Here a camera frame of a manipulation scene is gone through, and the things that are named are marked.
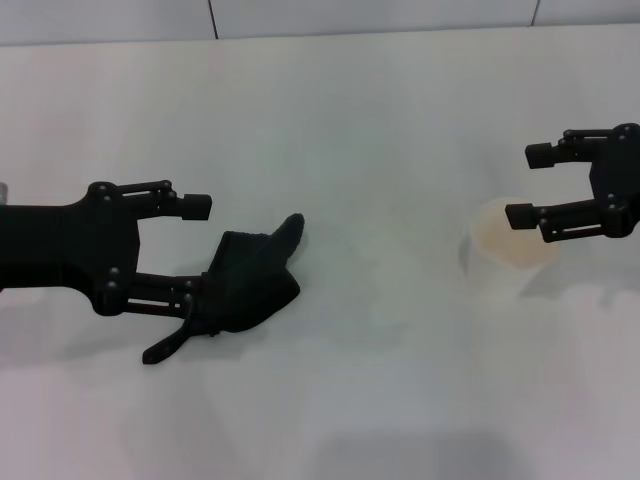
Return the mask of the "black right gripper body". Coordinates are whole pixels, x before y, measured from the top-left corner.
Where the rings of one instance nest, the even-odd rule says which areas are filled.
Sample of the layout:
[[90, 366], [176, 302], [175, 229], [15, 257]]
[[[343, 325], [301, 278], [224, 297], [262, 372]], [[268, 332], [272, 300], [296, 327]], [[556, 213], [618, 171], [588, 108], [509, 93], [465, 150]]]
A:
[[629, 236], [639, 223], [638, 124], [619, 125], [596, 141], [590, 183], [600, 209], [603, 235]]

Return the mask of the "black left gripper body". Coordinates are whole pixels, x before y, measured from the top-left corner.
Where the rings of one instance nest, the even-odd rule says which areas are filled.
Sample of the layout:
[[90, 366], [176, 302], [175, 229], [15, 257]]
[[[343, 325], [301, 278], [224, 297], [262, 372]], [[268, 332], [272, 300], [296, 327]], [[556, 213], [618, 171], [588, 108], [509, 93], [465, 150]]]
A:
[[1, 288], [65, 287], [102, 316], [123, 313], [140, 249], [122, 189], [96, 182], [62, 206], [1, 207]]

